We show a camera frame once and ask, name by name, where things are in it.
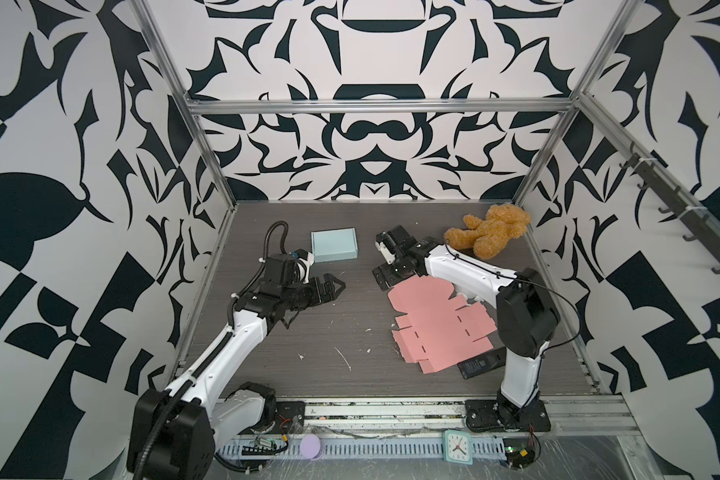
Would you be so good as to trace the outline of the light blue paper box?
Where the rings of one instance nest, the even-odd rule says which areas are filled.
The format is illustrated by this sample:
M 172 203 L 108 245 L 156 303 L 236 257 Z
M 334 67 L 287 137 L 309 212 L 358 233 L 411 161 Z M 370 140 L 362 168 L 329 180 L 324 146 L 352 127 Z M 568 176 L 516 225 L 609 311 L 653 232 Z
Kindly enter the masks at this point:
M 358 257 L 354 228 L 312 232 L 311 244 L 316 263 L 353 260 Z

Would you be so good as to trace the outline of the pink paper box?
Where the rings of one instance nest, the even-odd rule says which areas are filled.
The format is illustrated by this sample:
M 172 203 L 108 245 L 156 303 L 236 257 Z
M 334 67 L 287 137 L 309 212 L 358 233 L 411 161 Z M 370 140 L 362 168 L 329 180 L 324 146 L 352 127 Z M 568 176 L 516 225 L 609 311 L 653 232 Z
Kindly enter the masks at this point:
M 392 332 L 402 357 L 425 374 L 436 373 L 493 348 L 497 330 L 486 308 L 470 304 L 454 286 L 431 276 L 414 276 L 388 293 L 400 315 Z

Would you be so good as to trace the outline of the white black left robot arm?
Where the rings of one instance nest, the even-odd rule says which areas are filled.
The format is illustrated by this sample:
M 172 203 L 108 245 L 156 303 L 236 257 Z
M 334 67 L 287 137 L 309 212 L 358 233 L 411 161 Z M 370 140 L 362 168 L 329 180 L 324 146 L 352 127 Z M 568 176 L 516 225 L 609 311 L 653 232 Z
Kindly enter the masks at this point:
M 269 251 L 269 238 L 281 232 L 279 251 Z M 277 423 L 273 389 L 246 382 L 230 396 L 222 395 L 245 359 L 277 324 L 291 326 L 310 308 L 335 301 L 346 285 L 326 274 L 313 277 L 314 256 L 289 251 L 289 225 L 274 222 L 267 230 L 258 269 L 232 294 L 227 321 L 209 347 L 163 390 L 148 389 L 134 409 L 126 467 L 135 479 L 202 479 L 211 465 L 251 474 L 263 469 L 264 457 L 287 450 L 289 441 L 247 449 L 242 461 L 220 450 L 235 436 L 267 432 Z

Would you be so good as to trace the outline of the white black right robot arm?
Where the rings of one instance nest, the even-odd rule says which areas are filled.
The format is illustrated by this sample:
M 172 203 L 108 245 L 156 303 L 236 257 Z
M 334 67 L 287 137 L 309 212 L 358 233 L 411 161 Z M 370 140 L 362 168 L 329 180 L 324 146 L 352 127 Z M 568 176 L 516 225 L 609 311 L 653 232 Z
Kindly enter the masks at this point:
M 553 349 L 561 315 L 538 271 L 516 272 L 459 253 L 455 243 L 432 237 L 419 241 L 398 225 L 376 235 L 375 247 L 384 262 L 373 270 L 380 289 L 387 291 L 413 276 L 450 282 L 469 298 L 492 305 L 496 326 L 506 349 L 505 372 L 498 402 L 524 413 L 539 402 L 538 380 L 544 353 Z

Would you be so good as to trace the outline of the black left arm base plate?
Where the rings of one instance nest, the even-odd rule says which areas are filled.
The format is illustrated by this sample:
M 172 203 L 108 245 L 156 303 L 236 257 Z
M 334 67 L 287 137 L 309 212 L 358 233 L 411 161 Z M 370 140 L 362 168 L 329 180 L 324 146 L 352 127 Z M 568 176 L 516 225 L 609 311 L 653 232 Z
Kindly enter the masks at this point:
M 272 400 L 264 404 L 259 421 L 252 426 L 234 432 L 234 436 L 254 433 L 278 433 L 283 426 L 295 428 L 303 423 L 306 403 L 304 401 Z

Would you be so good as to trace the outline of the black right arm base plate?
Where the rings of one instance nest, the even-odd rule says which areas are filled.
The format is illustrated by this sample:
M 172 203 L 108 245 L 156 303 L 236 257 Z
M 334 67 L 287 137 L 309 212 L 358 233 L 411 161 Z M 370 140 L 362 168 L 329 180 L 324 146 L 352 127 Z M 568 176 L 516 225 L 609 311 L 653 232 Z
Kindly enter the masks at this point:
M 517 407 L 508 400 L 467 400 L 465 425 L 481 432 L 550 432 L 552 424 L 545 403 L 533 399 L 528 406 Z

